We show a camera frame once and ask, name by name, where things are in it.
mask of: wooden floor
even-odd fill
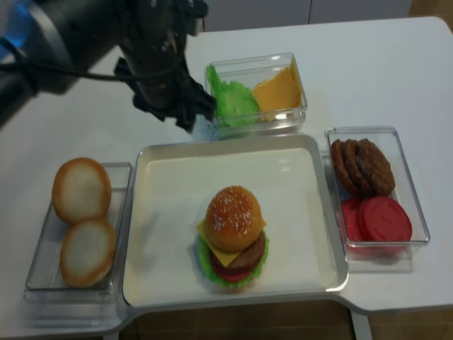
[[[439,16],[453,30],[453,0],[414,0],[410,16]],[[369,323],[374,340],[453,340],[453,310],[386,313]],[[353,340],[353,334],[346,307],[318,301],[146,314],[120,339]]]

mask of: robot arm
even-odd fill
[[[174,117],[190,132],[196,114],[210,120],[215,110],[184,57],[186,34],[196,34],[206,13],[201,0],[19,1],[0,40],[0,120],[40,91],[64,94],[119,45],[125,59],[116,80],[135,92],[134,105],[160,120]],[[11,60],[20,66],[7,69]]]

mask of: white table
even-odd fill
[[[280,52],[297,58],[309,102],[303,131],[320,135],[345,125],[398,130],[432,236],[415,254],[411,272],[351,273],[337,300],[363,313],[453,305],[448,27],[437,18],[417,18],[205,33],[189,39],[186,55],[192,76],[204,84],[210,62]],[[111,73],[118,55],[112,51],[95,70]],[[52,181],[73,157],[134,163],[144,146],[190,140],[171,122],[134,109],[126,85],[87,80],[65,96],[41,94],[2,128],[0,337],[106,332],[133,317],[122,303],[94,307],[98,319],[82,325],[77,318],[56,321],[64,306],[24,309],[23,288]],[[25,322],[36,312],[43,320]]]

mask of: table leg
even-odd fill
[[[368,318],[365,315],[358,314],[349,310],[352,318],[352,326],[356,340],[372,340],[371,330],[369,329]]]
[[[120,333],[113,333],[109,335],[104,335],[102,337],[103,340],[118,340]]]

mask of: stack of tomato slices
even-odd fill
[[[346,234],[353,242],[406,242],[412,237],[412,226],[404,209],[390,197],[368,200],[350,199],[343,203]],[[402,246],[350,247],[357,254],[395,255]]]

